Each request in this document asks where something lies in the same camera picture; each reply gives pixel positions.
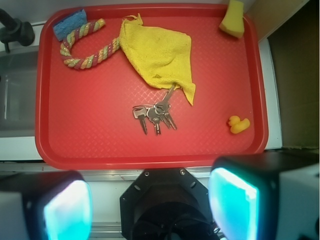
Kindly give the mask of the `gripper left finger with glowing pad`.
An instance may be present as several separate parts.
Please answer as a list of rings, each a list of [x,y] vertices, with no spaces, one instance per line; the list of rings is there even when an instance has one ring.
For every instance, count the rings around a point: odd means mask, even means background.
[[[0,178],[2,240],[87,240],[92,221],[91,189],[77,171]]]

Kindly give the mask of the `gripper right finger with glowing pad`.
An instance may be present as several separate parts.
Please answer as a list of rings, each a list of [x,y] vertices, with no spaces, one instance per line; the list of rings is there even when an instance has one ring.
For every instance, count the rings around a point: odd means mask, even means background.
[[[317,240],[320,156],[300,150],[221,156],[210,171],[208,200],[228,240]]]

